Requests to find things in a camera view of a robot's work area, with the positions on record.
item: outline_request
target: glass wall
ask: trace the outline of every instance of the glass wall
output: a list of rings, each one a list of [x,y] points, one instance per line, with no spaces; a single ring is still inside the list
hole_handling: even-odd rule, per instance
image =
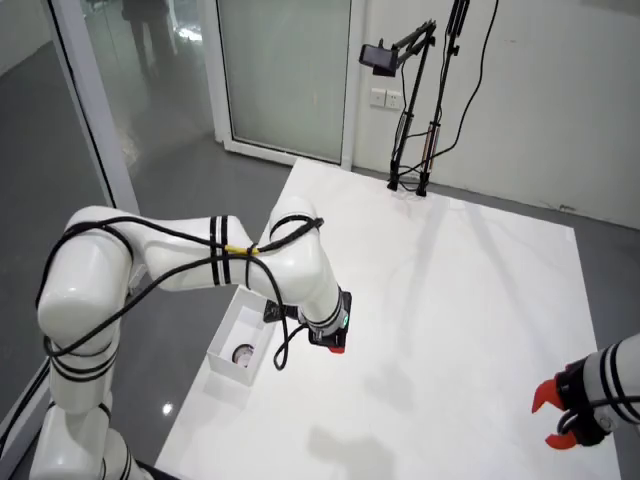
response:
[[[234,138],[340,162],[349,0],[219,0]]]
[[[0,420],[44,361],[34,305],[71,215],[105,204],[39,0],[0,2]]]
[[[182,151],[214,142],[197,2],[76,1],[145,213],[193,170]]]

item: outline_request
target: black stand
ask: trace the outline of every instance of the black stand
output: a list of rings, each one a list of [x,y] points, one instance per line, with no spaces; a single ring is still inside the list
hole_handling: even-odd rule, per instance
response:
[[[398,174],[400,160],[402,159],[404,147],[407,143],[411,122],[413,122],[413,109],[416,105],[418,89],[422,81],[422,72],[424,71],[424,64],[427,60],[427,52],[429,51],[429,46],[436,44],[436,39],[433,36],[435,30],[436,23],[433,20],[429,20],[399,42],[394,43],[390,50],[384,48],[383,41],[380,40],[377,47],[373,45],[363,45],[362,51],[360,52],[360,63],[367,67],[372,67],[374,75],[384,77],[395,77],[396,70],[401,67],[404,62],[413,55],[418,55],[422,52],[418,74],[416,75],[411,100],[409,101],[409,109],[402,112],[398,129],[396,130],[396,137],[394,138],[393,153],[391,154],[391,171],[389,184],[387,185],[387,188],[390,190],[395,191],[398,189],[398,183],[400,181],[400,175]],[[405,52],[398,56],[398,53],[403,48]]]
[[[411,100],[409,101],[409,108],[406,112],[402,112],[402,118],[400,120],[400,141],[398,143],[398,139],[396,138],[396,142],[394,145],[398,145],[398,147],[394,150],[393,155],[391,157],[391,168],[390,168],[390,178],[389,183],[387,184],[387,188],[389,190],[393,190],[394,192],[398,190],[398,181],[400,180],[400,175],[398,175],[398,168],[400,167],[400,161],[402,160],[402,154],[404,153],[404,147],[407,143],[407,137],[409,136],[409,131],[411,130],[411,123],[413,123],[413,109],[416,105],[416,99],[418,98],[418,89],[420,88],[420,82],[422,81],[422,72],[424,71],[424,64],[427,60],[427,52],[429,51],[430,45],[435,45],[436,39],[433,36],[433,32],[435,30],[435,24],[433,25],[433,29],[430,31],[429,35],[424,38],[421,42],[413,46],[412,48],[407,49],[405,53],[406,57],[400,61],[401,58],[398,59],[398,65],[402,65],[407,58],[412,55],[417,55],[420,50],[422,50],[422,57],[420,57],[420,66],[418,67],[418,73],[416,75],[416,80],[413,84],[413,91],[411,92]]]
[[[429,177],[433,169],[433,160],[436,155],[436,147],[438,145],[438,137],[440,135],[440,112],[442,110],[442,97],[444,95],[444,86],[447,82],[449,74],[449,64],[451,57],[457,56],[460,46],[456,45],[456,39],[460,37],[462,25],[464,24],[467,10],[469,9],[470,0],[455,0],[449,23],[447,24],[447,36],[449,37],[449,45],[447,48],[444,66],[442,68],[442,76],[440,77],[440,89],[438,92],[438,101],[436,102],[436,111],[433,115],[433,121],[429,123],[429,130],[425,140],[424,151],[422,154],[422,169],[420,171],[420,183],[416,189],[416,194],[421,197],[427,196],[427,185],[429,185]]]
[[[392,50],[399,50],[405,46],[407,47],[405,53],[398,57],[396,68],[402,66],[402,64],[406,62],[407,59],[409,59],[413,55],[417,55],[418,53],[420,53],[420,51],[422,51],[422,56],[420,57],[420,65],[418,66],[418,73],[413,84],[413,91],[411,92],[411,100],[409,100],[409,108],[402,113],[402,118],[400,119],[400,128],[398,129],[400,137],[399,139],[397,137],[395,139],[394,145],[397,145],[397,147],[393,151],[393,154],[391,156],[390,176],[387,188],[389,190],[393,190],[394,192],[398,190],[398,181],[400,180],[398,169],[400,167],[400,161],[402,160],[402,154],[404,153],[404,147],[407,143],[407,137],[409,136],[409,131],[411,130],[411,123],[413,122],[413,110],[416,105],[416,99],[418,98],[418,89],[420,88],[420,82],[422,81],[422,73],[424,72],[424,64],[427,60],[427,53],[429,51],[429,46],[433,46],[436,44],[436,39],[433,36],[433,32],[435,31],[435,29],[435,22],[426,22],[411,35],[403,38],[391,47]],[[420,42],[415,43],[422,35],[424,35],[425,38]]]

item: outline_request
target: black cable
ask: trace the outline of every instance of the black cable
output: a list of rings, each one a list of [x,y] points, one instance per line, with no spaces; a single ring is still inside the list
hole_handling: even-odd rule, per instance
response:
[[[76,235],[79,235],[80,233],[83,233],[91,228],[100,228],[102,225],[104,225],[104,222],[110,222],[111,224],[113,223],[120,223],[120,222],[124,222],[124,221],[131,221],[131,219],[134,219],[134,223],[141,223],[141,224],[147,224],[147,226],[149,226],[150,228],[153,229],[157,229],[160,231],[163,231],[163,233],[167,233],[168,235],[173,235],[173,230],[172,229],[167,229],[165,227],[160,227],[160,228],[156,228],[159,227],[159,225],[156,225],[154,223],[151,222],[147,222],[147,221],[143,221],[140,222],[136,217],[116,217],[115,219],[111,219],[111,220],[105,220],[103,222],[83,222],[83,225],[79,228],[74,228],[76,227],[75,225],[73,227],[71,227],[70,231],[71,234],[66,234],[63,235],[61,241],[58,241],[56,243],[56,246],[54,247],[54,249],[52,250],[51,254],[49,255],[49,258],[47,259],[46,265],[50,266],[52,263],[52,257],[53,255],[55,255],[55,252],[60,248],[60,244],[61,243],[65,243],[66,241],[70,240],[71,238],[73,238]],[[308,232],[309,230],[311,230],[312,228],[316,228],[318,226],[320,226],[322,224],[322,219],[318,218],[315,220],[311,220],[309,222],[307,222],[305,225],[299,227],[298,229],[294,230],[291,234],[283,237],[281,240],[277,240],[275,242],[272,242],[268,245],[266,245],[265,247],[262,247],[259,249],[259,251],[261,252],[265,252],[265,251],[272,251],[275,250],[277,248],[280,248],[281,246],[290,243],[291,241],[299,238],[300,236],[304,235],[304,233]],[[176,235],[176,236],[180,236],[182,238],[186,238],[186,237],[192,237],[191,235],[187,235],[187,234],[181,234],[181,235]],[[195,241],[199,244],[203,244],[203,245],[209,245],[211,244],[211,242],[209,242],[208,240],[204,240],[201,239],[199,237],[192,237],[192,238],[187,238],[188,240],[192,240]],[[178,267],[175,267],[167,272],[165,272],[164,274],[160,275],[158,278],[156,278],[153,282],[151,282],[149,285],[147,285],[140,293],[138,293],[135,297],[133,297],[126,305],[124,305],[120,310],[118,310],[117,312],[115,312],[114,314],[112,314],[109,318],[107,318],[106,320],[104,320],[102,323],[100,323],[99,325],[97,325],[95,328],[93,328],[91,331],[89,331],[87,334],[85,334],[84,336],[82,336],[80,339],[76,340],[75,342],[71,343],[70,345],[67,345],[66,347],[63,348],[53,348],[53,342],[51,341],[50,338],[45,336],[44,339],[44,348],[45,348],[45,352],[47,353],[47,355],[49,355],[49,357],[52,358],[56,358],[56,357],[60,357],[62,355],[67,355],[69,353],[71,353],[73,350],[77,349],[78,347],[80,347],[81,345],[83,345],[84,343],[86,343],[87,341],[89,341],[91,338],[93,338],[94,336],[96,336],[97,334],[99,334],[100,332],[102,332],[104,329],[106,329],[107,327],[109,327],[111,324],[113,324],[115,321],[117,321],[120,317],[122,317],[124,314],[126,314],[129,310],[131,310],[133,307],[135,307],[142,299],[144,299],[153,289],[155,289],[158,285],[160,285],[163,281],[167,280],[168,278],[177,275],[178,273],[182,273],[184,271],[187,270],[191,270],[193,268],[202,266],[202,265],[207,265],[210,264],[212,262],[217,262],[220,260],[224,260],[224,259],[228,259],[228,260],[245,260],[247,262],[252,262],[257,264],[258,266],[260,266],[263,271],[265,272],[265,274],[267,275],[267,278],[269,279],[269,282],[271,283],[271,286],[274,290],[274,294],[276,296],[276,300],[278,303],[278,306],[280,307],[280,316],[281,316],[281,320],[283,322],[283,331],[284,331],[284,339],[285,339],[285,349],[284,349],[284,357],[283,357],[283,361],[281,364],[278,364],[275,357],[274,357],[274,363],[276,364],[276,368],[278,368],[279,370],[281,370],[282,368],[284,368],[284,366],[286,365],[287,362],[287,357],[288,357],[288,332],[287,332],[287,326],[286,326],[286,316],[285,316],[285,310],[284,310],[284,302],[282,301],[282,296],[280,294],[280,289],[278,288],[277,282],[275,280],[275,278],[273,277],[273,274],[271,273],[271,270],[269,270],[269,268],[266,266],[266,264],[260,260],[259,258],[256,258],[253,255],[246,255],[246,254],[240,254],[240,253],[227,253],[226,255],[212,255],[210,257],[207,258],[203,258],[200,260],[196,260],[184,265],[180,265]],[[43,276],[43,285],[40,288],[40,292],[42,292],[42,290],[44,289],[44,282],[46,282],[46,277],[48,275],[48,267],[45,267],[45,275]]]
[[[404,82],[404,66],[406,62],[402,64],[400,67],[400,76],[402,77],[402,102],[404,103],[404,108],[402,109],[402,113],[407,111],[407,89]]]
[[[11,430],[13,429],[15,424],[18,422],[18,419],[22,416],[22,413],[29,405],[29,402],[31,402],[31,400],[33,399],[33,396],[36,394],[36,392],[44,382],[45,378],[47,378],[47,375],[49,374],[49,368],[50,368],[50,360],[47,359],[47,361],[42,365],[42,367],[40,367],[40,370],[38,371],[36,377],[33,379],[31,384],[27,388],[27,391],[25,392],[24,396],[20,399],[20,403],[18,403],[16,410],[13,412],[13,415],[11,416],[11,420],[9,420],[9,423],[7,424],[7,428],[2,433],[2,436],[0,436],[0,458],[4,453],[4,448],[5,448],[5,445],[7,444],[7,440],[9,439],[9,434],[11,433]]]
[[[444,155],[445,153],[450,152],[458,144],[458,140],[460,140],[460,135],[462,134],[462,126],[464,124],[464,119],[467,116],[467,112],[469,111],[469,107],[471,106],[471,102],[473,102],[473,99],[475,98],[476,94],[478,93],[478,90],[480,90],[480,85],[482,85],[482,77],[484,75],[484,57],[485,57],[485,54],[487,52],[487,44],[489,43],[489,37],[491,36],[491,30],[493,30],[493,24],[494,24],[495,19],[496,19],[496,14],[498,13],[498,4],[499,3],[500,3],[500,0],[496,0],[495,7],[493,9],[493,15],[491,16],[491,23],[489,23],[489,29],[487,30],[487,36],[485,37],[484,44],[482,46],[482,55],[480,55],[480,77],[478,78],[478,84],[476,85],[475,90],[471,94],[471,97],[469,98],[469,101],[467,102],[467,106],[464,108],[464,111],[462,112],[462,118],[460,119],[460,125],[458,126],[458,133],[456,135],[456,139],[455,139],[455,141],[453,142],[453,144],[450,147],[445,148],[441,152],[436,153],[433,156],[433,158],[439,157],[440,155]]]
[[[473,93],[471,94],[471,97],[469,98],[469,101],[467,102],[467,105],[462,113],[462,118],[460,119],[460,125],[458,127],[458,133],[456,135],[456,139],[453,142],[453,145],[451,145],[449,148],[446,148],[445,150],[442,150],[440,152],[437,152],[433,158],[439,157],[440,155],[443,155],[447,152],[450,152],[451,150],[453,150],[453,148],[458,144],[458,140],[460,139],[460,135],[462,133],[462,126],[464,124],[464,119],[467,115],[467,111],[469,110],[469,107],[471,106],[471,103],[473,102],[474,97],[476,96],[476,94],[478,93],[478,90],[480,89],[480,85],[482,84],[482,78],[483,78],[483,74],[484,74],[484,58],[485,58],[485,54],[486,54],[486,50],[487,50],[487,43],[489,42],[489,37],[491,36],[491,31],[493,29],[493,24],[495,22],[496,19],[496,14],[498,13],[498,4],[499,4],[499,0],[496,0],[494,9],[493,9],[493,15],[491,17],[491,22],[489,23],[489,29],[487,30],[487,35],[484,39],[484,45],[482,47],[482,55],[480,57],[480,77],[478,79],[478,84],[476,85],[475,90],[473,91]],[[444,88],[444,85],[442,83],[442,76],[444,75],[444,66],[445,66],[445,62],[446,62],[446,50],[447,50],[447,33],[445,30],[445,34],[444,34],[444,39],[442,42],[442,66],[440,67],[440,86],[439,86],[439,90],[438,90],[438,94],[440,93],[440,91]],[[442,120],[442,108],[439,109],[438,111],[438,123],[440,123],[440,121]],[[409,135],[407,137],[407,139],[412,138],[412,137],[421,137],[423,135],[427,135],[429,133],[429,130],[427,130],[426,132],[421,132],[421,133],[416,133],[413,135]],[[420,161],[420,163],[417,163],[413,166],[408,166],[408,165],[400,165],[399,168],[406,168],[407,170],[400,173],[399,176],[402,175],[407,175],[411,172],[415,172],[416,170],[418,170],[421,166],[422,166],[423,162]]]
[[[44,272],[43,272],[40,288],[38,289],[38,294],[36,296],[36,308],[37,308],[37,306],[38,306],[38,304],[40,302],[40,297],[42,296],[42,291],[44,290],[44,286],[46,284],[47,277],[48,277],[48,274],[49,274],[49,270],[51,268],[51,264],[53,263],[53,259],[54,259],[55,255],[56,255],[56,253],[58,252],[58,250],[62,247],[62,245],[64,245],[67,241],[69,241],[73,237],[75,237],[77,235],[80,235],[81,233],[85,233],[85,232],[87,232],[89,230],[93,230],[93,229],[106,230],[109,233],[112,233],[112,234],[116,235],[117,238],[122,240],[124,237],[121,234],[117,234],[117,230],[111,229],[109,227],[109,225],[113,225],[113,224],[116,224],[116,223],[125,223],[125,222],[137,223],[137,224],[140,224],[140,225],[144,225],[146,227],[152,228],[154,230],[157,230],[159,232],[165,233],[167,235],[180,237],[180,238],[183,238],[185,240],[189,240],[189,241],[195,242],[197,244],[206,245],[206,246],[208,246],[210,248],[211,247],[217,247],[217,248],[224,248],[225,247],[225,245],[223,245],[223,244],[219,244],[219,243],[216,243],[216,242],[211,242],[210,240],[205,240],[205,239],[202,239],[200,237],[196,237],[196,236],[189,235],[189,234],[186,234],[186,233],[183,233],[183,232],[179,232],[177,230],[173,230],[173,229],[170,229],[170,228],[167,228],[167,227],[163,227],[161,225],[155,224],[153,222],[150,222],[148,220],[145,220],[145,219],[142,219],[142,218],[138,218],[138,217],[121,216],[121,217],[114,217],[114,218],[111,218],[111,219],[108,219],[108,220],[103,220],[103,221],[98,221],[98,222],[80,222],[80,223],[74,224],[71,227],[69,227],[64,232],[64,234],[62,235],[60,240],[58,240],[58,242],[56,242],[56,244],[52,248],[51,252],[49,253],[49,256],[47,257],[47,260],[45,262],[45,267],[44,267]],[[282,246],[284,246],[284,245],[286,245],[288,243],[291,243],[294,240],[300,238],[302,235],[304,235],[305,233],[309,232],[311,229],[319,228],[323,223],[324,223],[324,221],[321,218],[316,218],[316,219],[310,220],[310,221],[306,222],[304,225],[302,225],[301,227],[299,227],[296,230],[294,230],[293,232],[291,232],[289,235],[286,235],[285,237],[283,237],[282,239],[277,240],[275,242],[271,242],[268,245],[259,248],[259,252],[272,251],[272,250],[276,250],[278,248],[281,248]],[[299,331],[302,330],[301,327],[306,327],[306,325],[298,327],[296,330],[294,330],[294,332],[291,335],[289,335],[288,328],[287,328],[287,319],[286,319],[286,314],[285,314],[285,306],[284,306],[284,302],[282,300],[282,295],[280,293],[280,289],[278,288],[278,284],[277,284],[277,282],[276,282],[276,280],[275,280],[275,278],[273,276],[273,273],[271,272],[271,270],[269,270],[267,265],[262,260],[256,258],[255,256],[253,256],[251,254],[226,253],[225,252],[225,255],[212,255],[212,256],[210,256],[208,258],[204,258],[204,259],[196,260],[194,262],[190,262],[190,263],[187,263],[187,264],[184,264],[184,265],[180,265],[180,266],[178,266],[176,268],[173,268],[173,269],[165,272],[164,274],[160,275],[153,282],[151,282],[147,287],[145,287],[140,293],[138,293],[135,297],[133,297],[129,301],[129,303],[127,303],[125,306],[123,306],[120,310],[118,310],[116,313],[111,315],[105,321],[100,323],[94,329],[89,331],[86,335],[81,337],[79,340],[71,343],[70,345],[67,345],[66,347],[54,349],[53,348],[53,342],[51,341],[51,339],[49,337],[45,336],[43,344],[44,344],[45,352],[47,353],[49,358],[47,359],[47,361],[44,363],[44,365],[40,369],[40,371],[37,374],[36,378],[29,385],[27,391],[25,392],[24,396],[20,400],[20,403],[16,407],[16,410],[15,410],[14,414],[12,415],[11,420],[9,421],[9,424],[7,425],[6,430],[3,432],[2,436],[0,437],[0,457],[2,457],[2,454],[4,452],[4,448],[5,448],[6,442],[7,442],[8,438],[9,438],[9,434],[11,433],[11,430],[15,426],[16,422],[18,421],[18,419],[20,418],[20,416],[24,412],[24,410],[27,407],[27,405],[29,404],[29,402],[33,399],[33,396],[37,392],[38,388],[40,388],[40,386],[44,382],[46,376],[49,374],[50,366],[51,366],[51,358],[57,358],[57,357],[60,357],[62,355],[69,354],[73,350],[75,350],[76,348],[80,347],[81,345],[83,345],[84,343],[89,341],[95,335],[97,335],[100,332],[102,332],[109,325],[111,325],[112,323],[117,321],[125,313],[127,313],[129,310],[131,310],[133,307],[135,307],[149,293],[151,293],[152,290],[154,290],[158,285],[160,285],[163,281],[167,280],[168,278],[170,278],[170,277],[172,277],[174,275],[177,275],[178,273],[182,273],[184,271],[190,270],[192,268],[196,268],[196,267],[199,267],[199,266],[202,266],[202,265],[211,264],[213,262],[217,262],[217,261],[225,260],[225,259],[226,260],[244,260],[247,263],[249,263],[249,262],[255,263],[260,268],[262,268],[262,270],[266,274],[267,278],[269,279],[269,282],[271,283],[271,287],[273,288],[273,291],[274,291],[274,295],[276,297],[276,301],[278,303],[278,307],[279,307],[279,311],[280,311],[280,320],[282,321],[282,333],[283,333],[283,337],[284,337],[284,341],[283,341],[282,345],[278,348],[278,350],[276,351],[276,354],[273,357],[273,363],[274,363],[274,365],[275,365],[277,370],[284,369],[284,367],[287,364],[288,357],[289,357],[289,342],[291,341],[291,339]],[[283,354],[282,362],[278,362],[278,357],[280,356],[281,353]]]
[[[607,405],[620,405],[623,403],[640,403],[640,395],[631,395],[628,397],[603,398],[602,400],[594,400],[584,405],[570,408],[565,412],[558,422],[557,431],[559,435],[566,435],[571,430],[571,426],[575,422],[575,418],[581,413],[590,413],[594,408],[604,407]]]
[[[442,76],[444,75],[444,65],[446,60],[446,55],[447,54],[447,30],[444,30],[444,35],[442,36],[442,66],[440,67],[440,85],[438,86],[438,95],[440,95],[440,92],[442,91],[442,89],[444,88],[443,82],[442,82]],[[440,121],[442,120],[442,102],[440,102],[440,105],[438,107],[438,123],[440,123]]]

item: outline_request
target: white wall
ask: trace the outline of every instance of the white wall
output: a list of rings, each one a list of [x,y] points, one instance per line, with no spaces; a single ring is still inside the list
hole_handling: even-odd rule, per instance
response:
[[[41,0],[0,0],[0,75],[50,39]]]
[[[413,132],[433,117],[442,34],[453,0],[369,0],[367,43],[389,44],[422,21],[438,22]],[[444,98],[440,147],[449,146],[477,82],[493,0],[472,0]],[[640,227],[640,2],[502,0],[485,80],[461,141],[436,160],[432,181]],[[418,60],[407,65],[407,89]],[[368,105],[371,87],[396,79],[364,69],[355,165],[388,171],[398,113]],[[415,164],[421,140],[403,163]]]

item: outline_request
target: round gauge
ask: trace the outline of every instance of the round gauge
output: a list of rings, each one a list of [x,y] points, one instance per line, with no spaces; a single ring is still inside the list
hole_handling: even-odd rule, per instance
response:
[[[253,355],[253,346],[248,343],[243,343],[233,351],[231,361],[241,367],[247,368],[251,361],[251,355]]]

